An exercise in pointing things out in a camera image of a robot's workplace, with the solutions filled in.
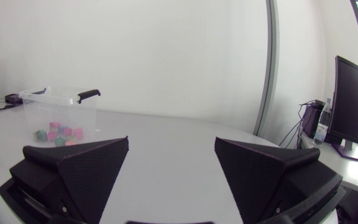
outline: pink cube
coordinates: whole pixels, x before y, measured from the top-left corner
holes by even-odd
[[[82,128],[74,129],[74,137],[77,139],[83,139],[84,138],[84,131]]]
[[[49,123],[49,128],[60,128],[60,122]]]
[[[67,137],[67,136],[72,136],[73,135],[73,130],[71,128],[65,128],[63,130],[63,134]]]
[[[67,141],[65,143],[66,146],[74,146],[75,145],[75,142],[74,141]]]
[[[56,131],[48,132],[48,140],[49,141],[54,141],[56,137],[57,137],[57,132]]]

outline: water bottle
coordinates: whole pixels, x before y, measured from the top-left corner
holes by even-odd
[[[331,121],[331,99],[327,98],[327,102],[321,112],[320,119],[318,121],[316,134],[314,134],[313,145],[320,147],[326,138],[329,122]]]

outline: bottle label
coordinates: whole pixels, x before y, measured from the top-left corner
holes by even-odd
[[[314,138],[320,141],[324,141],[326,138],[328,126],[325,126],[323,124],[318,124],[316,129],[316,134],[314,134]]]

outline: plastic bin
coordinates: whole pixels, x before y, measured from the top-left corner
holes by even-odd
[[[99,90],[52,86],[20,92],[29,134],[47,147],[94,141],[96,95]]]

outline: monitor stand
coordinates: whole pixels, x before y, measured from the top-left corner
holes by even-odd
[[[356,154],[356,150],[352,149],[353,142],[345,140],[345,146],[341,146],[338,144],[332,144],[334,149],[341,155],[343,158],[352,159],[358,161],[358,155]]]

